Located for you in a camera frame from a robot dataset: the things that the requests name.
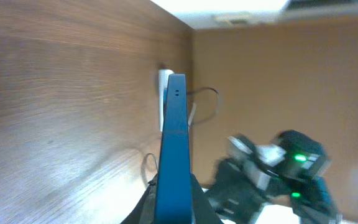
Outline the white power strip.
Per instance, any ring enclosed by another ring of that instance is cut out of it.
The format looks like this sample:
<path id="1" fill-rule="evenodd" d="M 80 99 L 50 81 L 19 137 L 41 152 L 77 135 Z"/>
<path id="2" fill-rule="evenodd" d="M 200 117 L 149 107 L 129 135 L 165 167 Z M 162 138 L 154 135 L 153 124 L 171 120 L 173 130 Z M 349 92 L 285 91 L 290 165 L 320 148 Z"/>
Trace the white power strip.
<path id="1" fill-rule="evenodd" d="M 165 101 L 166 101 L 168 79 L 171 74 L 174 74 L 174 72 L 169 69 L 160 69 L 158 71 L 158 102 L 159 102 L 159 129 L 160 129 L 160 131 L 163 131 L 164 106 L 165 106 Z"/>

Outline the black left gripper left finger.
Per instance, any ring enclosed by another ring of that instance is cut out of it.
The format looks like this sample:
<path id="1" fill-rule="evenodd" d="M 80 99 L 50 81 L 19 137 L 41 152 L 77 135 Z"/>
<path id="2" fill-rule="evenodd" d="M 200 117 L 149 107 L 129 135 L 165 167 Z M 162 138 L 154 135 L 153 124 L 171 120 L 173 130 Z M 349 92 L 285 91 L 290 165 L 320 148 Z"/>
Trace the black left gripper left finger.
<path id="1" fill-rule="evenodd" d="M 121 224 L 153 224 L 158 175 L 148 182 L 148 187 L 131 213 Z"/>

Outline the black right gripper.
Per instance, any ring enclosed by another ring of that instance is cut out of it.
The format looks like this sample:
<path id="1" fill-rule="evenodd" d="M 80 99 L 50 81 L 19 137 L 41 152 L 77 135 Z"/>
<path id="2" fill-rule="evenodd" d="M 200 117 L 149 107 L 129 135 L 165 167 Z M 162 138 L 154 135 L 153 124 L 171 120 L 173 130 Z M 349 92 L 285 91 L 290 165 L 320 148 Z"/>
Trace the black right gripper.
<path id="1" fill-rule="evenodd" d="M 219 161 L 215 183 L 206 192 L 218 216 L 235 223 L 253 223 L 261 207 L 272 202 L 277 195 L 277 178 L 259 165 L 254 156 Z"/>

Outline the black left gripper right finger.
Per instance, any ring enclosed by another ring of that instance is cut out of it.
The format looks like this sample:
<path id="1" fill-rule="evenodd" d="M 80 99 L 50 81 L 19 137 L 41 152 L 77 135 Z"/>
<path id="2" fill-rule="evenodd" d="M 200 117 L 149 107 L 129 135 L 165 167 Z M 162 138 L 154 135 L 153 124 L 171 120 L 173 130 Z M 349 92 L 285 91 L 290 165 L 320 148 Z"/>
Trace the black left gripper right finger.
<path id="1" fill-rule="evenodd" d="M 196 177 L 191 174 L 192 206 L 195 224 L 223 224 L 217 216 Z"/>

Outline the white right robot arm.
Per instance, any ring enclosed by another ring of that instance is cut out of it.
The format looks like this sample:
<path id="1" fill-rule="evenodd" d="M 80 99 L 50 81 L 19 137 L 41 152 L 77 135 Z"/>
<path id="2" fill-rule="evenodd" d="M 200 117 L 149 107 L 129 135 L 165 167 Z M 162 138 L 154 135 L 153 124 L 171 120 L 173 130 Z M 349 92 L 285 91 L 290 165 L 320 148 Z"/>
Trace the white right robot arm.
<path id="1" fill-rule="evenodd" d="M 287 196 L 300 223 L 340 223 L 323 179 L 331 161 L 319 142 L 295 130 L 278 133 L 269 145 L 243 134 L 230 136 L 229 155 L 217 166 L 206 196 L 216 214 L 235 223 L 255 223 L 275 198 Z"/>

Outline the blue Galaxy smartphone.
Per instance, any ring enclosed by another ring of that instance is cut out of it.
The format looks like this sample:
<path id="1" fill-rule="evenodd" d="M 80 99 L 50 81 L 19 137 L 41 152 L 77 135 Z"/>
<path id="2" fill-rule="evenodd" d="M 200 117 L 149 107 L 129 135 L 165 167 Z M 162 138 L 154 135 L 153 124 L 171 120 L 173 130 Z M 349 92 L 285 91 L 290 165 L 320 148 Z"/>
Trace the blue Galaxy smartphone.
<path id="1" fill-rule="evenodd" d="M 163 116 L 155 223 L 192 223 L 186 77 L 169 76 Z"/>

